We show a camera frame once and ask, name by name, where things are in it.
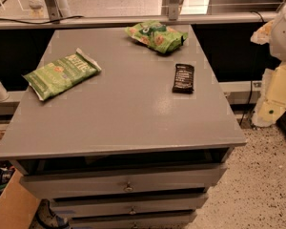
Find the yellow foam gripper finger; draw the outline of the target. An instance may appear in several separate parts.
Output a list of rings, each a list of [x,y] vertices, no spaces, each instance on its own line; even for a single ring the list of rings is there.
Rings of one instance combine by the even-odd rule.
[[[271,20],[260,27],[257,31],[251,36],[251,41],[258,45],[264,45],[270,41],[270,34],[272,30],[274,21]]]
[[[286,112],[286,62],[274,70],[266,69],[262,76],[260,98],[256,102],[252,123],[269,127]]]

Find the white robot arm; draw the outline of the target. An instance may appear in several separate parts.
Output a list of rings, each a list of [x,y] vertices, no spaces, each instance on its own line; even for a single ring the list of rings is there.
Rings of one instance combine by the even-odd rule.
[[[281,61],[274,70],[265,70],[261,96],[251,118],[255,126],[269,127],[286,112],[286,3],[274,20],[253,33],[251,41],[269,44],[270,55]]]

